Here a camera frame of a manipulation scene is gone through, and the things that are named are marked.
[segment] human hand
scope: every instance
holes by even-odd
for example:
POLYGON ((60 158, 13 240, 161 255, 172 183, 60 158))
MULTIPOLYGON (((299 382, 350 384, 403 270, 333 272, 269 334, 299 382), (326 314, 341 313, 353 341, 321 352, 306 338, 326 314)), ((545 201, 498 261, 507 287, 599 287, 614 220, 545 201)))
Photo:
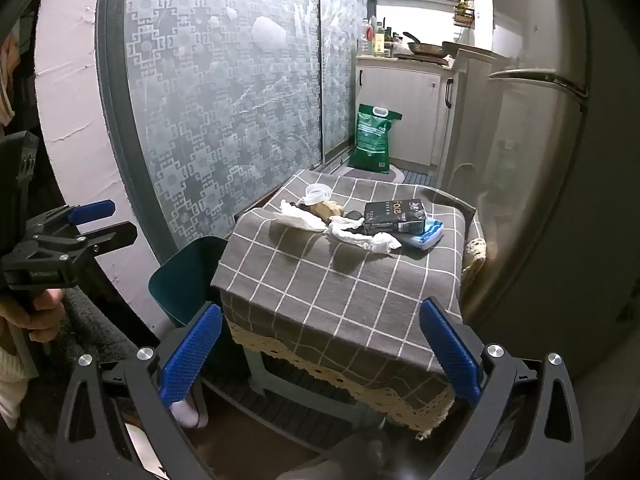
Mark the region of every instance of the human hand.
POLYGON ((0 317, 18 328, 30 330, 32 341, 48 343, 60 331, 60 322, 65 315, 63 295, 60 288, 45 290, 33 300, 36 312, 32 314, 28 314, 11 296, 3 296, 0 298, 0 317))

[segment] floor mat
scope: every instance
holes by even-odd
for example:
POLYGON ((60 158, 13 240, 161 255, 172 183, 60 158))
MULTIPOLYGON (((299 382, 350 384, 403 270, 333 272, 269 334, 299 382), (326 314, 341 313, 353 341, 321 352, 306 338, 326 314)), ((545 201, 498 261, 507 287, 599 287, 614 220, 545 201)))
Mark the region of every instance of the floor mat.
POLYGON ((375 173, 374 171, 357 170, 349 166, 349 161, 342 164, 337 170, 332 171, 336 176, 350 176, 352 178, 367 178, 369 180, 377 180, 379 182, 393 182, 400 184, 404 179, 402 170, 396 168, 393 164, 389 165, 389 173, 375 173))
MULTIPOLYGON (((313 378, 283 359, 262 356, 265 368, 278 377, 330 399, 356 402, 347 390, 313 378)), ((206 368, 202 376, 214 391, 231 398, 239 407, 251 412, 254 418, 274 426, 279 433, 293 437, 311 449, 328 449, 353 433, 350 422, 316 412, 268 390, 264 397, 260 396, 250 388, 247 380, 215 375, 207 372, 206 368)))
POLYGON ((419 186, 435 186, 435 173, 416 173, 415 171, 402 170, 404 174, 403 184, 418 184, 419 186))

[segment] frosted patterned glass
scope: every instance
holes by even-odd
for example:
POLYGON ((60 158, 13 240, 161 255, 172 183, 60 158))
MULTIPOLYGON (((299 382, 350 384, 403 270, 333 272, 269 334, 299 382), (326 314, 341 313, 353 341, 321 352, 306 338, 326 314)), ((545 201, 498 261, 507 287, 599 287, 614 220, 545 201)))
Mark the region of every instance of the frosted patterned glass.
POLYGON ((355 55, 367 0, 320 0, 322 23, 322 138, 324 152, 354 133, 355 55))
POLYGON ((124 27, 137 131, 179 248, 228 234, 320 162, 318 0, 127 0, 124 27))

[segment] green rice bag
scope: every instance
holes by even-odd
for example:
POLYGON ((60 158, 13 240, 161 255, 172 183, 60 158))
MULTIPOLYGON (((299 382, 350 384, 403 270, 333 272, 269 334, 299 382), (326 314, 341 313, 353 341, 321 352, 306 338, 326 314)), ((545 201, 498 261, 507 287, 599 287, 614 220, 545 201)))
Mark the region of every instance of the green rice bag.
POLYGON ((356 119, 356 147, 349 166, 358 170, 389 172, 389 137, 393 121, 402 114, 377 106, 360 105, 356 119))

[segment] blue gripper pad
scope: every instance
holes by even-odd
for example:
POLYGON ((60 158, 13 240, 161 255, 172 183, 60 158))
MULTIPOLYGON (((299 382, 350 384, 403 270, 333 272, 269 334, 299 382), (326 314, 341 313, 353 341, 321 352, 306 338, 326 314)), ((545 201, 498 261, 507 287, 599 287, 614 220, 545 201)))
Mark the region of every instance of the blue gripper pad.
POLYGON ((212 304, 189 330, 162 369, 159 394, 166 407, 187 396, 221 330, 222 312, 219 306, 212 304))
POLYGON ((71 225, 82 225, 102 218, 108 218, 116 211, 113 200, 100 200, 91 204, 79 205, 66 216, 71 225))
POLYGON ((475 405, 481 393, 478 364, 433 301, 424 300, 420 306, 420 330, 456 396, 475 405))

